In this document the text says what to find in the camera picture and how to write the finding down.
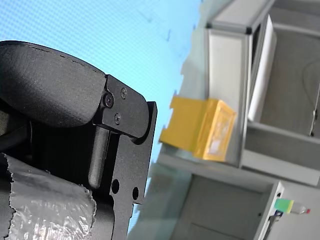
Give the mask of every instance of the yellow box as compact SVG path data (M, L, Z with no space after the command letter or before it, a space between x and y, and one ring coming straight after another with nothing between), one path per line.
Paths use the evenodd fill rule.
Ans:
M160 141L193 153L196 158L223 162L236 113L218 99L174 96L168 128Z

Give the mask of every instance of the plastic bottle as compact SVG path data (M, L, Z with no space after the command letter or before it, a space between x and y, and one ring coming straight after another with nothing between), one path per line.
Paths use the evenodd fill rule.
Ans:
M299 202L294 202L290 211L291 214L309 214L310 208L306 208Z

